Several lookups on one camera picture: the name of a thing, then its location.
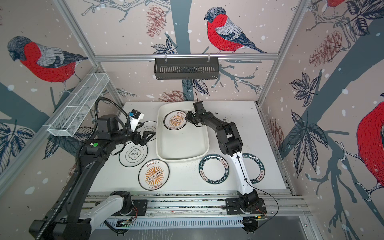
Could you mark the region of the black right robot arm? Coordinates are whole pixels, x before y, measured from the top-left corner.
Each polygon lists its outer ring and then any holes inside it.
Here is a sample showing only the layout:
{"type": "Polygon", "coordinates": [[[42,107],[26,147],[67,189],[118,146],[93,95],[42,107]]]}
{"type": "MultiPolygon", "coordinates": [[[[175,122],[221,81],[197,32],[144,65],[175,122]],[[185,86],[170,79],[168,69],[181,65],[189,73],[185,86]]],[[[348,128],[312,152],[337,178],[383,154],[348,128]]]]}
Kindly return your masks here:
{"type": "Polygon", "coordinates": [[[247,173],[243,158],[243,141],[234,122],[224,122],[212,112],[206,111],[203,102],[193,103],[194,111],[189,111],[186,120],[194,125],[202,124],[215,131],[219,148],[224,155],[231,157],[236,174],[238,176],[238,196],[240,209],[245,213],[251,213],[259,203],[259,195],[252,185],[247,173]]]}

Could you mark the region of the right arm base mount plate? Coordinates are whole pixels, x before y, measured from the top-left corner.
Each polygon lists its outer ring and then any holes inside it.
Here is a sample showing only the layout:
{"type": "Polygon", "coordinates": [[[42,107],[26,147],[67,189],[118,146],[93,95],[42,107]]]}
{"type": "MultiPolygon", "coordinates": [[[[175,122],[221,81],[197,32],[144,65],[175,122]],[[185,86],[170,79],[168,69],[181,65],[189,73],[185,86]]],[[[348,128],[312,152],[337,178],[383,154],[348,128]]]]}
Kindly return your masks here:
{"type": "Polygon", "coordinates": [[[259,199],[255,207],[252,207],[250,211],[243,211],[241,209],[239,199],[225,199],[225,205],[222,207],[226,211],[227,215],[266,215],[267,209],[263,199],[259,199]]]}

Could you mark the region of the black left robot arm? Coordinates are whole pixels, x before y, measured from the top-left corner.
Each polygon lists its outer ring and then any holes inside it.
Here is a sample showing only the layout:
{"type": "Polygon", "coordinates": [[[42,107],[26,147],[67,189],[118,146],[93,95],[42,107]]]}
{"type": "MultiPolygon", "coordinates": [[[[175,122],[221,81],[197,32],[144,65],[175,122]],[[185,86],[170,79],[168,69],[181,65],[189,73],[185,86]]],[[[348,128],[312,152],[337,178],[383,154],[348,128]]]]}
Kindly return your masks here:
{"type": "Polygon", "coordinates": [[[109,156],[120,144],[128,142],[146,145],[155,132],[139,133],[141,115],[129,113],[125,123],[116,115],[104,115],[95,122],[90,138],[76,153],[76,170],[65,191],[43,220],[35,220],[29,233],[36,240],[87,240],[99,223],[95,218],[81,218],[81,210],[87,194],[109,156]]]}

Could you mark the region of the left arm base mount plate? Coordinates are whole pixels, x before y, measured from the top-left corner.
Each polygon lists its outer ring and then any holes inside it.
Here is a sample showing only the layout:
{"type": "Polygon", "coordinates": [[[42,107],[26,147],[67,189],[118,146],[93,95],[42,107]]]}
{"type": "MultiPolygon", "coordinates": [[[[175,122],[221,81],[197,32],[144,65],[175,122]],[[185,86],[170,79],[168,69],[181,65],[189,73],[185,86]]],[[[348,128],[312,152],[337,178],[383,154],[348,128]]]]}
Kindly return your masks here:
{"type": "Polygon", "coordinates": [[[123,208],[113,214],[113,217],[145,216],[147,211],[147,200],[131,200],[130,203],[123,204],[123,208]]]}

